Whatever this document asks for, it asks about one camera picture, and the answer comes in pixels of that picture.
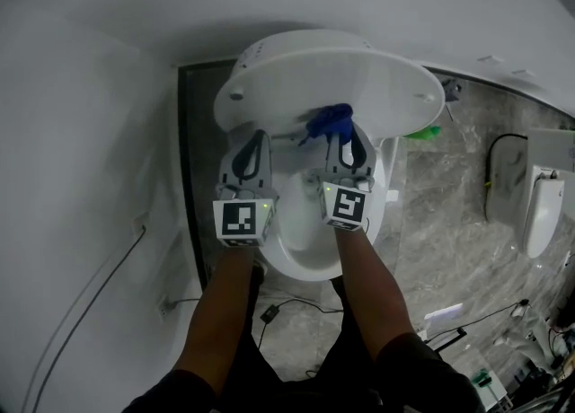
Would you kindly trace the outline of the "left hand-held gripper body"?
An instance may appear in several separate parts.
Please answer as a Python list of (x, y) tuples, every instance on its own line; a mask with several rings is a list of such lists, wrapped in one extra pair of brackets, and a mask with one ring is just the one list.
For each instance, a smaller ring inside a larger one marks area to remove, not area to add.
[(276, 214), (278, 192), (271, 180), (219, 182), (213, 201), (216, 236), (226, 247), (261, 247)]

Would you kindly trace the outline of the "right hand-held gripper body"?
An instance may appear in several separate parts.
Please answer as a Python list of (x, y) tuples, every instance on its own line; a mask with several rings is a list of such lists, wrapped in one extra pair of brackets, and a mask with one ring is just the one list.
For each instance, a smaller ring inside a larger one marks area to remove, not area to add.
[(322, 221), (348, 232), (369, 227), (367, 213), (372, 201), (375, 179), (365, 175), (315, 173)]

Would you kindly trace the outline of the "blue cloth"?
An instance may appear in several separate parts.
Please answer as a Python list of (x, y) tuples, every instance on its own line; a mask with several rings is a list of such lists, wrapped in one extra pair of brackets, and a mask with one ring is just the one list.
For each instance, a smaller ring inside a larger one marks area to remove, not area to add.
[(332, 135), (340, 136), (340, 141), (346, 145), (352, 137), (353, 132), (353, 109), (347, 103), (322, 107), (319, 112), (310, 119), (306, 125), (306, 136), (298, 144), (304, 145), (310, 138), (326, 136), (328, 140)]

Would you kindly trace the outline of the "white toilet lid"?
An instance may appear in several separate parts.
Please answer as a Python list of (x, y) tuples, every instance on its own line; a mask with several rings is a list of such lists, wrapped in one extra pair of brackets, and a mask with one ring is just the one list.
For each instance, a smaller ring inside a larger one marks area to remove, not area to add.
[(231, 76), (214, 116), (229, 132), (250, 123), (270, 134), (304, 128), (319, 109), (346, 103), (368, 137), (406, 136), (431, 124), (445, 94), (430, 71), (368, 49), (313, 49), (260, 62)]

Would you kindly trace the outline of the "person's left forearm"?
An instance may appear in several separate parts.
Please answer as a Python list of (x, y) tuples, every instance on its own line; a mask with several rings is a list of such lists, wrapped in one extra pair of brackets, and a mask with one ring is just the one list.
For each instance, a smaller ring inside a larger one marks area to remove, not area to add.
[(192, 315), (174, 368), (194, 373), (215, 393), (225, 387), (249, 303), (255, 249), (225, 250)]

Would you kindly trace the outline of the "person's right forearm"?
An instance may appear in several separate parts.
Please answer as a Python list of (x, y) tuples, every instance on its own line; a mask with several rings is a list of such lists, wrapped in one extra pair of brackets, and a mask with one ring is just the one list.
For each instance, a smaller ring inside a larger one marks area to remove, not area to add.
[(413, 332), (403, 294), (364, 231), (334, 232), (350, 308), (368, 353), (377, 359), (388, 343)]

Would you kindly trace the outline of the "green plastic bottle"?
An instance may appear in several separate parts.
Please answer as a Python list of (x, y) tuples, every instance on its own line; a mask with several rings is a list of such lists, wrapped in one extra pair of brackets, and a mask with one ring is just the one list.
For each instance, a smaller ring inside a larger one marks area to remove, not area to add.
[(428, 126), (419, 131), (406, 135), (405, 138), (412, 140), (429, 141), (438, 136), (441, 133), (441, 130), (442, 127), (440, 126)]

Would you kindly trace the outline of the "grey angle valve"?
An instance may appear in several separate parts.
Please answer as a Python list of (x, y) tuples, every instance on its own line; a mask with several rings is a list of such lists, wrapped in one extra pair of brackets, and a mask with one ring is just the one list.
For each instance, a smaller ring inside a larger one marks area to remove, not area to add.
[(444, 90), (446, 103), (452, 103), (460, 100), (462, 86), (455, 78), (446, 79), (441, 82), (441, 85)]

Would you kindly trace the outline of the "black metal stand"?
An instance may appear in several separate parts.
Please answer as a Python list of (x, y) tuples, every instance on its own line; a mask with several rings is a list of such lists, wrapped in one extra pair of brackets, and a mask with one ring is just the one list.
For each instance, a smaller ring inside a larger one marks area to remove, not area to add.
[(459, 340), (465, 338), (467, 332), (464, 327), (457, 327), (451, 330), (444, 330), (437, 335), (430, 337), (425, 343), (431, 347), (435, 352), (440, 353), (448, 347), (453, 346)]

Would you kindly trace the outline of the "person's black trousers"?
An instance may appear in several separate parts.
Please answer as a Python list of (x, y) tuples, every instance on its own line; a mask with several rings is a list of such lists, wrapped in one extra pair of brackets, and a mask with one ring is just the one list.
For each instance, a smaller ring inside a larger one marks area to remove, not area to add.
[(253, 274), (243, 334), (219, 399), (223, 413), (346, 413), (376, 411), (376, 368), (349, 307), (343, 280), (332, 286), (341, 299), (341, 333), (312, 379), (283, 382), (252, 337), (252, 317), (263, 283)]

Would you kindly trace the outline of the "person's black top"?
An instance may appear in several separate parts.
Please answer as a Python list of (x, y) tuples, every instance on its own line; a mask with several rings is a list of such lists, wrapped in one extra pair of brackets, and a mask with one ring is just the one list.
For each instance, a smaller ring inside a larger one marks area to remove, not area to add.
[[(471, 382), (415, 334), (395, 338), (372, 361), (378, 410), (346, 413), (485, 413)], [(223, 413), (221, 394), (194, 373), (174, 370), (121, 413)]]

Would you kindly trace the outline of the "white wall socket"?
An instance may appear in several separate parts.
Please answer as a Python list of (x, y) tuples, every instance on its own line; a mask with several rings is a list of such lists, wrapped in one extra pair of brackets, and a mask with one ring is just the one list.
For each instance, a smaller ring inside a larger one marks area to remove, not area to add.
[(156, 304), (156, 311), (160, 320), (164, 321), (176, 306), (177, 304), (168, 297), (161, 298)]

